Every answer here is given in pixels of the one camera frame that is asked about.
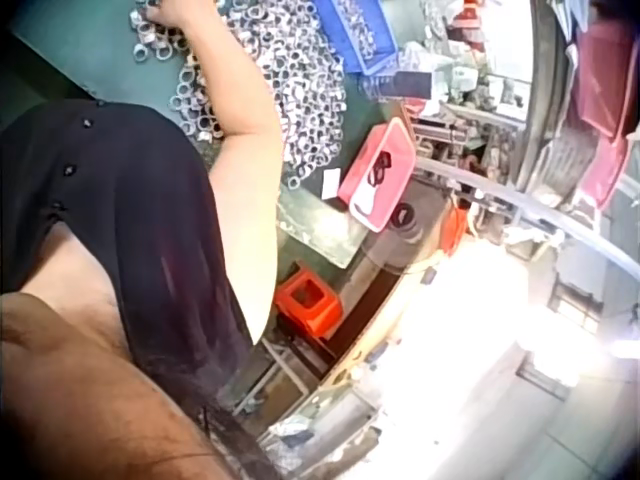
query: bare skin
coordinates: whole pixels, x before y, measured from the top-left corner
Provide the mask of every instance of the bare skin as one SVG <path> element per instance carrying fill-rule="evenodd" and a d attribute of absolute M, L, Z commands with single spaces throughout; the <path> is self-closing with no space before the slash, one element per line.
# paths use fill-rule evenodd
<path fill-rule="evenodd" d="M 230 480 L 180 408 L 41 300 L 0 297 L 5 421 L 44 478 Z"/>
<path fill-rule="evenodd" d="M 214 2 L 163 0 L 160 7 L 149 8 L 147 16 L 183 30 L 202 65 L 225 131 L 209 179 L 227 275 L 257 342 L 267 322 L 277 262 L 282 141 L 271 94 L 258 68 L 223 24 Z M 109 277 L 66 225 L 57 224 L 49 233 L 38 267 L 22 292 L 40 298 L 89 338 L 128 358 Z"/>
<path fill-rule="evenodd" d="M 213 5 L 163 0 L 148 13 L 187 35 L 227 135 L 209 179 L 227 274 L 257 341 L 275 286 L 281 134 L 262 75 Z M 65 224 L 49 232 L 22 293 L 2 296 L 0 307 L 3 419 L 29 439 L 46 478 L 234 478 L 130 362 L 109 277 Z"/>

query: metal rail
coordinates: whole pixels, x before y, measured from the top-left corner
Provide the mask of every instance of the metal rail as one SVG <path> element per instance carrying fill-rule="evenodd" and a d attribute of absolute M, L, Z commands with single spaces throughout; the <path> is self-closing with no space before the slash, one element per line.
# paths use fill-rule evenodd
<path fill-rule="evenodd" d="M 521 208 L 525 216 L 549 222 L 576 240 L 591 247 L 640 282 L 640 264 L 623 250 L 573 218 L 543 205 L 532 197 L 467 170 L 452 167 L 435 160 L 418 157 L 416 168 L 478 188 L 489 195 Z"/>

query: workbench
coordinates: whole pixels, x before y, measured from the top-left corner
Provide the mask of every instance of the workbench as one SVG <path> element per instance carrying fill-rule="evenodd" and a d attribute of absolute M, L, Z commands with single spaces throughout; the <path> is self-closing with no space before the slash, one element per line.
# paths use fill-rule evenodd
<path fill-rule="evenodd" d="M 168 101 L 175 94 L 183 57 L 134 62 L 136 36 L 128 22 L 134 7 L 133 0 L 25 0 L 10 29 L 92 97 L 146 105 L 179 122 Z M 380 108 L 358 91 L 354 77 L 347 76 L 345 89 L 343 148 L 328 167 L 341 168 L 343 178 L 371 126 L 384 122 Z M 309 179 L 315 190 L 322 172 L 317 174 Z M 277 224 L 340 268 L 349 265 L 367 235 L 366 228 L 347 212 L 330 207 L 304 188 L 282 188 Z"/>

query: red plastic stool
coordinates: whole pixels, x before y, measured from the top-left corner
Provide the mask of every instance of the red plastic stool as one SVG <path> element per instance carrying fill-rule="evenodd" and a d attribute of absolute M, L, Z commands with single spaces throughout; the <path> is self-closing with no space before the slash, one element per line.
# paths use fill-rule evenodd
<path fill-rule="evenodd" d="M 276 287 L 273 303 L 280 312 L 319 338 L 342 319 L 340 297 L 311 270 L 302 265 L 298 267 L 293 276 Z"/>

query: woman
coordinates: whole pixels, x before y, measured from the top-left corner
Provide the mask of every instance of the woman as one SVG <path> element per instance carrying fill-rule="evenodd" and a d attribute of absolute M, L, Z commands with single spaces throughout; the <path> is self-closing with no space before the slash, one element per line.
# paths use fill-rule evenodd
<path fill-rule="evenodd" d="M 275 284 L 269 90 L 211 0 L 146 13 L 200 61 L 226 134 L 208 175 L 142 107 L 46 105 L 0 136 L 2 292 L 19 292 L 2 300 L 3 417 L 54 477 L 156 465 L 182 478 L 218 462 L 186 419 L 224 423 L 212 399 L 262 334 Z"/>

